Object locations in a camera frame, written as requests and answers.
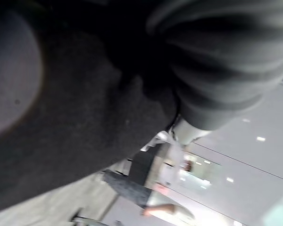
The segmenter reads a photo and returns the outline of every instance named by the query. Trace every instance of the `dark fabric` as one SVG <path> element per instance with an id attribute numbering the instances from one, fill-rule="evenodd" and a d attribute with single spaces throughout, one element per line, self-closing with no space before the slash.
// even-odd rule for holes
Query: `dark fabric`
<path id="1" fill-rule="evenodd" d="M 181 114 L 215 130 L 283 79 L 283 0 L 165 1 L 148 19 L 178 78 Z"/>
<path id="2" fill-rule="evenodd" d="M 0 210 L 133 156 L 175 117 L 171 89 L 118 69 L 99 36 L 63 23 L 36 35 L 42 89 L 0 134 Z"/>
<path id="3" fill-rule="evenodd" d="M 161 145 L 150 147 L 148 151 L 139 152 L 133 157 L 128 175 L 129 180 L 142 186 L 146 183 L 153 160 L 160 147 Z"/>
<path id="4" fill-rule="evenodd" d="M 283 0 L 40 2 L 45 14 L 15 9 L 44 72 L 29 111 L 0 133 L 0 210 L 133 156 L 174 119 L 174 85 L 184 118 L 210 130 L 283 76 Z"/>
<path id="5" fill-rule="evenodd" d="M 152 190 L 139 185 L 129 178 L 110 170 L 105 171 L 103 181 L 107 182 L 120 196 L 132 201 L 136 205 L 145 208 Z"/>

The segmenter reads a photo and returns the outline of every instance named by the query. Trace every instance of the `shiny floor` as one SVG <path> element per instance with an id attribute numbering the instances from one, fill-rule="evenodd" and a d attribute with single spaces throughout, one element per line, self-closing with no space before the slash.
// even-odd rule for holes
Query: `shiny floor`
<path id="1" fill-rule="evenodd" d="M 0 226 L 72 226 L 69 219 L 79 208 L 82 216 L 99 220 L 116 197 L 93 174 L 0 211 Z"/>

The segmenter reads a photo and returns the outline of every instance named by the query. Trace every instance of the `person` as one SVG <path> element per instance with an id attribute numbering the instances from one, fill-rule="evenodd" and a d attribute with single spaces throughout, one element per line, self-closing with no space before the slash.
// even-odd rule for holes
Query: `person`
<path id="1" fill-rule="evenodd" d="M 141 186 L 111 170 L 101 172 L 101 179 L 120 196 L 143 208 L 144 216 L 155 216 L 176 226 L 194 226 L 195 216 L 169 197 Z"/>
<path id="2" fill-rule="evenodd" d="M 283 0 L 0 0 L 0 210 L 282 79 Z"/>

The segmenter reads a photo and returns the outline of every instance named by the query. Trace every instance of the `gray pants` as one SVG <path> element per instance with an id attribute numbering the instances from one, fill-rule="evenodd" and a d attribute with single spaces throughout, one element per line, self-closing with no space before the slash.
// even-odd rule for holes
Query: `gray pants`
<path id="1" fill-rule="evenodd" d="M 152 190 L 141 186 L 126 177 L 107 170 L 103 176 L 107 182 L 120 196 L 134 202 L 136 205 L 145 208 Z"/>

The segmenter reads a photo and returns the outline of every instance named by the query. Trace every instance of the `ceiling light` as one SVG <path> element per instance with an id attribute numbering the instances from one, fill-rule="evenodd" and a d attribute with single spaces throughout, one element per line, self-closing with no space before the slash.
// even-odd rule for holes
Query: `ceiling light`
<path id="1" fill-rule="evenodd" d="M 265 138 L 264 137 L 257 137 L 257 140 L 258 141 L 265 141 Z"/>
<path id="2" fill-rule="evenodd" d="M 234 220 L 234 226 L 243 226 L 240 222 Z"/>
<path id="3" fill-rule="evenodd" d="M 226 178 L 226 180 L 231 182 L 231 183 L 234 183 L 234 179 L 232 179 L 232 178 Z"/>

